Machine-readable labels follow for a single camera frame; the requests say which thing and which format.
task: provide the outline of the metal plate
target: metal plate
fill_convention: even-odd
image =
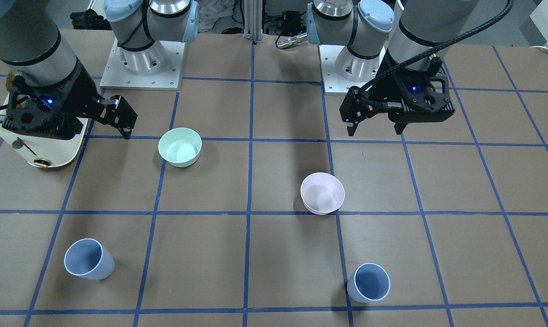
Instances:
[[[137,76],[128,72],[121,60],[117,42],[114,39],[106,68],[102,73],[102,89],[155,89],[159,91],[179,91],[181,68],[185,44],[181,42],[160,41],[168,53],[168,64],[160,73]]]
[[[353,82],[342,77],[336,70],[334,63],[338,54],[341,52],[343,45],[320,45],[320,69],[322,70],[322,79],[324,81],[324,93],[327,95],[344,95],[348,89],[353,86],[363,86],[366,81]],[[379,60],[382,62],[382,58],[385,56],[385,48],[381,50],[379,54]],[[376,73],[369,77],[369,80],[375,77]]]

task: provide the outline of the metal post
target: metal post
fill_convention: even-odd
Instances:
[[[262,41],[262,0],[243,0],[245,26],[243,37],[255,42]]]

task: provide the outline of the black cloth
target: black cloth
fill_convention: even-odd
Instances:
[[[70,14],[75,30],[111,30],[110,23],[92,9]]]

